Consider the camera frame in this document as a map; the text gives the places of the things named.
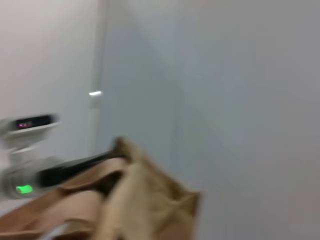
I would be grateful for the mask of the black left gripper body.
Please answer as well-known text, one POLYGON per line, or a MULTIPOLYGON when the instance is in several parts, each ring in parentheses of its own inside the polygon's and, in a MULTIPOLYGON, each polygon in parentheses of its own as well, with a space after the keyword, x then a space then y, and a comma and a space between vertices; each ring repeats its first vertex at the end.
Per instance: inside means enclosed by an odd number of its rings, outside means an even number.
POLYGON ((40 188, 54 187, 112 158, 124 158, 121 153, 104 152, 95 156, 59 163, 37 173, 40 188))

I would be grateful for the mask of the khaki canvas food bag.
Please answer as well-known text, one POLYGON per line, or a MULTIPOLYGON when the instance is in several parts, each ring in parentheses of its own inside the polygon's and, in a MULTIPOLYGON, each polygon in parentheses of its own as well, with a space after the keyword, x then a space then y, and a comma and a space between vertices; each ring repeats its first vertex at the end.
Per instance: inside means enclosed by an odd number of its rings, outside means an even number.
POLYGON ((0 217, 0 240, 194 240, 201 194, 167 174, 124 137, 123 154, 0 217))

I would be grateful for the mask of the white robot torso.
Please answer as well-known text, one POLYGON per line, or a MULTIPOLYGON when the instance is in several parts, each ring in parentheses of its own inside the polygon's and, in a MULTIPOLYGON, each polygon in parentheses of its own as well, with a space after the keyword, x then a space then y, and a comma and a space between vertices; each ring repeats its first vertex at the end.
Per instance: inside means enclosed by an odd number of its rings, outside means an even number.
POLYGON ((10 151, 29 149, 45 139, 47 132, 59 124, 56 114, 41 114, 0 120, 0 141, 10 151))

